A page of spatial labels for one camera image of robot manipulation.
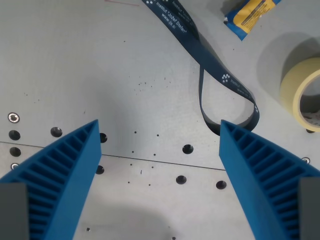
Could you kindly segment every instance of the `masking tape roll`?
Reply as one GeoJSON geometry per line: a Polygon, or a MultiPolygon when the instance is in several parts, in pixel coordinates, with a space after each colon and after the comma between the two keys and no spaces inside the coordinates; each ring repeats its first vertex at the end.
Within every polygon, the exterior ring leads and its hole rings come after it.
{"type": "Polygon", "coordinates": [[[303,117],[300,110],[301,96],[315,79],[320,77],[320,57],[309,58],[295,65],[284,76],[280,99],[286,110],[305,128],[320,132],[320,111],[303,117]]]}

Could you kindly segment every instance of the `mounting hole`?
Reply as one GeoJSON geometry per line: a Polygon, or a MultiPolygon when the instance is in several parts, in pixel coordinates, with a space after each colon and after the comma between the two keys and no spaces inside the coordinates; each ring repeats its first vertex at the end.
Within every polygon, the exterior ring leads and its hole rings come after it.
{"type": "Polygon", "coordinates": [[[57,126],[54,126],[53,128],[51,128],[50,133],[55,138],[59,138],[62,136],[62,130],[60,127],[57,127],[57,126]]]}
{"type": "Polygon", "coordinates": [[[21,155],[21,150],[17,147],[11,147],[10,148],[10,154],[14,157],[19,157],[21,155]]]}
{"type": "Polygon", "coordinates": [[[190,144],[186,144],[182,148],[182,152],[184,152],[185,154],[191,154],[193,151],[194,151],[194,147],[190,144]]]}
{"type": "Polygon", "coordinates": [[[16,130],[11,130],[10,132],[9,132],[9,138],[11,138],[12,140],[14,140],[14,141],[17,141],[17,140],[19,140],[20,139],[20,133],[18,132],[18,131],[16,131],[16,130]]]}
{"type": "Polygon", "coordinates": [[[103,174],[104,172],[105,172],[104,167],[100,165],[96,168],[96,171],[95,171],[95,173],[98,175],[103,174]]]}
{"type": "Polygon", "coordinates": [[[10,168],[13,170],[13,169],[15,169],[15,168],[18,167],[18,166],[19,166],[18,163],[12,163],[11,166],[10,166],[10,168]]]}
{"type": "Polygon", "coordinates": [[[8,114],[8,120],[10,121],[10,123],[16,124],[20,121],[20,117],[15,112],[10,112],[8,114]]]}
{"type": "Polygon", "coordinates": [[[310,163],[310,158],[308,158],[308,157],[303,157],[303,158],[301,158],[301,160],[302,161],[304,161],[306,164],[309,164],[310,163]]]}
{"type": "Polygon", "coordinates": [[[227,183],[225,181],[218,181],[215,186],[217,189],[222,190],[226,188],[227,183]]]}
{"type": "Polygon", "coordinates": [[[185,184],[187,181],[187,178],[183,175],[180,175],[175,179],[175,181],[177,184],[185,184]]]}
{"type": "Polygon", "coordinates": [[[108,140],[107,135],[100,133],[100,143],[104,144],[108,140]]]}

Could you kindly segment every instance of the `yellow label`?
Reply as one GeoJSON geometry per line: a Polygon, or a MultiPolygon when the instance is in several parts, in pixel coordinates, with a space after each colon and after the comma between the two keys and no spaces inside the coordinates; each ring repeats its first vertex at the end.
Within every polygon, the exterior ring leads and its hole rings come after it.
{"type": "Polygon", "coordinates": [[[247,34],[254,27],[261,15],[274,8],[272,0],[250,0],[234,17],[234,24],[247,34]]]}

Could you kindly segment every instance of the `blue lanyard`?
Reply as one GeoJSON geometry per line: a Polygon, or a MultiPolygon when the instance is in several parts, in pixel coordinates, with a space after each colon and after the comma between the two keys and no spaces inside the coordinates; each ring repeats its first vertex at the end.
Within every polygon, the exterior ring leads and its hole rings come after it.
{"type": "Polygon", "coordinates": [[[259,121],[259,109],[250,92],[204,47],[200,41],[197,27],[178,0],[142,0],[164,23],[184,49],[200,64],[199,104],[205,124],[220,135],[220,124],[213,122],[202,107],[202,89],[205,70],[226,88],[253,103],[253,113],[240,126],[252,131],[259,121]]]}

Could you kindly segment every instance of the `yellow masking tape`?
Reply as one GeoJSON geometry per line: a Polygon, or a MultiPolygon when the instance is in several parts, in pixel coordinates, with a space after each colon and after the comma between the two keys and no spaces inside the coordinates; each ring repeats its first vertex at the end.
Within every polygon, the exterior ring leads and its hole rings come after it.
{"type": "Polygon", "coordinates": [[[320,132],[318,123],[302,116],[300,99],[310,83],[320,77],[320,57],[309,58],[295,65],[285,76],[280,87],[283,106],[306,129],[320,132]]]}

